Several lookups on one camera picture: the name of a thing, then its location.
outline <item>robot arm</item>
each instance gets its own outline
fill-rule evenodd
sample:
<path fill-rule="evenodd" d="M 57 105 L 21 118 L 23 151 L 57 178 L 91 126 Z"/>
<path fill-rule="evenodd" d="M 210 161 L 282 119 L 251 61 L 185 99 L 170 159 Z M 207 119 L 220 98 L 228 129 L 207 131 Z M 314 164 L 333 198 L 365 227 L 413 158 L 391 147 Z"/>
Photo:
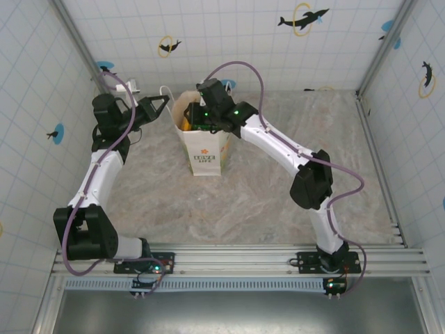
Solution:
<path fill-rule="evenodd" d="M 297 151 L 306 156 L 329 161 L 329 155 L 320 150 L 315 153 L 295 143 L 266 121 L 262 125 L 258 110 L 247 102 L 235 104 L 217 79 L 206 80 L 197 85 L 206 113 L 212 124 L 225 132 L 262 149 L 281 164 L 294 177 L 290 195 L 293 201 L 309 210 L 309 217 L 316 233 L 317 253 L 326 271 L 337 270 L 348 254 L 348 244 L 342 241 L 330 227 L 327 219 L 327 203 L 332 195 L 332 171 L 330 167 L 309 161 L 283 144 L 271 130 L 292 144 Z M 334 213 L 331 211 L 332 224 L 340 232 Z"/>
<path fill-rule="evenodd" d="M 117 86 L 117 90 L 124 90 L 120 86 Z M 127 86 L 131 89 L 131 92 L 137 91 L 134 82 L 128 82 Z M 106 203 L 111 187 L 125 164 L 130 147 L 130 140 L 126 136 L 114 149 L 107 153 L 100 164 L 97 163 L 99 158 L 121 137 L 129 126 L 131 111 L 121 112 L 116 104 L 117 100 L 120 100 L 120 98 L 111 94 L 101 94 L 92 101 L 97 126 L 92 134 L 90 167 L 79 191 L 68 206 L 58 208 L 54 212 L 54 225 L 60 243 L 62 243 L 68 218 L 74 206 L 83 197 L 68 234 L 67 258 L 69 260 L 135 259 L 151 256 L 146 240 L 119 235 L 106 215 Z M 152 103 L 155 100 L 163 100 L 162 105 L 157 109 Z M 131 131 L 137 131 L 142 125 L 156 120 L 168 100 L 167 95 L 159 95 L 144 97 L 136 102 L 136 117 Z M 98 165 L 98 167 L 91 180 L 88 193 L 83 193 L 82 191 L 85 189 L 95 165 Z"/>

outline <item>white paper bag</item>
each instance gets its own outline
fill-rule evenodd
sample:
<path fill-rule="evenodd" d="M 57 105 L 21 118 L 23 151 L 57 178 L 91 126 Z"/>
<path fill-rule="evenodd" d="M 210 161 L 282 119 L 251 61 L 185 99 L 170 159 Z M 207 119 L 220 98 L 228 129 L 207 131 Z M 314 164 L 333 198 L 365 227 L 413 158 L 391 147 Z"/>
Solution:
<path fill-rule="evenodd" d="M 182 131 L 181 124 L 184 111 L 190 102 L 199 102 L 197 91 L 186 91 L 175 101 L 172 109 L 173 122 L 181 140 L 184 152 L 188 158 L 188 165 L 194 176 L 221 175 L 229 149 L 230 134 L 219 131 Z"/>

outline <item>vent grille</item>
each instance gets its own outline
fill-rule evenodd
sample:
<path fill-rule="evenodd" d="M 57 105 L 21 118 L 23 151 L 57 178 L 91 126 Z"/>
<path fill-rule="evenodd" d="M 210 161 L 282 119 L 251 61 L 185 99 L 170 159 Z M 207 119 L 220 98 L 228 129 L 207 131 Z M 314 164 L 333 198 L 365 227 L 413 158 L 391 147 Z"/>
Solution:
<path fill-rule="evenodd" d="M 68 290 L 143 291 L 131 288 L 132 278 L 68 278 Z M 321 278 L 169 278 L 158 292 L 306 291 L 324 292 Z"/>

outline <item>tiled wall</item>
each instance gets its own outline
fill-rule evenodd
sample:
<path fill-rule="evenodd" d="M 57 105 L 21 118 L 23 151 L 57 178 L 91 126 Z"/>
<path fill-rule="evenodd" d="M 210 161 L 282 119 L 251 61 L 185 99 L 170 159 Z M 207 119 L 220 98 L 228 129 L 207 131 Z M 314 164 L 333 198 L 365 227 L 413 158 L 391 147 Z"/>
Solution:
<path fill-rule="evenodd" d="M 89 164 L 93 92 L 48 1 L 1 0 L 0 333 L 32 328 L 59 246 L 52 214 Z"/>
<path fill-rule="evenodd" d="M 247 61 L 268 90 L 356 89 L 402 0 L 65 0 L 96 61 L 137 78 L 143 93 L 161 84 L 193 88 L 220 64 Z M 282 24 L 317 14 L 303 30 Z M 171 41 L 179 45 L 168 53 Z M 249 70 L 218 75 L 258 90 Z"/>
<path fill-rule="evenodd" d="M 445 301 L 445 1 L 420 0 L 401 40 L 367 95 L 369 121 L 407 241 L 425 248 Z"/>

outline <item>yellow ring sticker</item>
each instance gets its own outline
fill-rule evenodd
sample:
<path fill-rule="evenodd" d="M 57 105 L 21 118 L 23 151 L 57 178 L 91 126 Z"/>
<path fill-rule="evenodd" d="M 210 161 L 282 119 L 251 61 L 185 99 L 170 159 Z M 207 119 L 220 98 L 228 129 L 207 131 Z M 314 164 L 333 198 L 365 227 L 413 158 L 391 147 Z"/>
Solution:
<path fill-rule="evenodd" d="M 164 40 L 166 40 L 167 38 L 170 40 L 170 48 L 168 49 L 168 53 L 167 53 L 166 55 L 163 56 L 163 55 L 161 54 L 161 45 L 162 45 L 162 42 L 163 42 Z M 167 35 L 167 36 L 162 37 L 162 40 L 159 42 L 159 45 L 158 45 L 158 55 L 159 55 L 161 58 L 167 58 L 167 57 L 170 55 L 170 53 L 172 52 L 172 47 L 173 47 L 173 38 L 172 38 L 172 36 Z"/>
<path fill-rule="evenodd" d="M 434 91 L 434 88 L 436 88 L 436 82 L 437 82 L 436 77 L 433 74 L 431 74 L 431 78 L 434 79 L 434 83 L 432 84 L 431 91 L 428 94 L 426 94 L 426 95 L 422 95 L 422 90 L 423 90 L 422 86 L 423 86 L 423 83 L 426 81 L 426 78 L 423 77 L 423 79 L 420 81 L 420 84 L 419 84 L 419 97 L 421 99 L 426 99 L 428 96 L 430 96 L 432 94 L 432 92 Z"/>
<path fill-rule="evenodd" d="M 295 30 L 295 15 L 296 15 L 297 10 L 299 9 L 299 7 L 302 7 L 302 6 L 307 7 L 307 9 L 311 9 L 311 6 L 309 6 L 309 5 L 308 5 L 307 3 L 305 3 L 305 2 L 302 2 L 302 3 L 298 4 L 298 6 L 296 6 L 296 7 L 295 7 L 295 10 L 293 11 L 293 17 L 292 17 L 293 34 L 294 34 L 295 36 L 298 36 L 298 37 L 306 36 L 308 33 L 311 32 L 311 29 L 312 29 L 312 23 L 311 23 L 311 24 L 309 25 L 309 29 L 307 30 L 306 33 L 298 33 L 298 32 Z"/>

